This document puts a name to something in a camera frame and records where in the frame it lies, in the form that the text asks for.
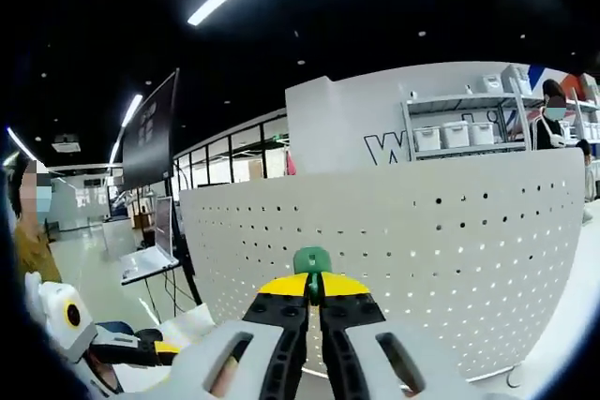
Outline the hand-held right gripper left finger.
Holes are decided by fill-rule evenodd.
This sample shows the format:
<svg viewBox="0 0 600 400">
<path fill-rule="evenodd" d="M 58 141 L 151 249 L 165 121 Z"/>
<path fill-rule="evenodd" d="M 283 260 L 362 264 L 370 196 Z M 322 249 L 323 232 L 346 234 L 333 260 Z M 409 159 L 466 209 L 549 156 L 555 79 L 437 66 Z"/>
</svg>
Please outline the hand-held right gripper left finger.
<svg viewBox="0 0 600 400">
<path fill-rule="evenodd" d="M 163 399 L 292 399 L 307 356 L 308 274 L 277 278 L 241 320 L 184 348 L 161 382 Z"/>
</svg>

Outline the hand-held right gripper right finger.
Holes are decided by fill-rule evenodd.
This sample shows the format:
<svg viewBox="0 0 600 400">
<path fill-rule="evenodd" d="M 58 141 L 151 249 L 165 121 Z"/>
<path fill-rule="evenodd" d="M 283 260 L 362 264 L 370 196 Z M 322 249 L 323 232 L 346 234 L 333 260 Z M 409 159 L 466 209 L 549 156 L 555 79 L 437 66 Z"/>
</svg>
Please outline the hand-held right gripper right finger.
<svg viewBox="0 0 600 400">
<path fill-rule="evenodd" d="M 369 289 L 320 274 L 322 356 L 336 398 L 472 399 L 451 358 L 410 326 L 388 320 Z"/>
</svg>

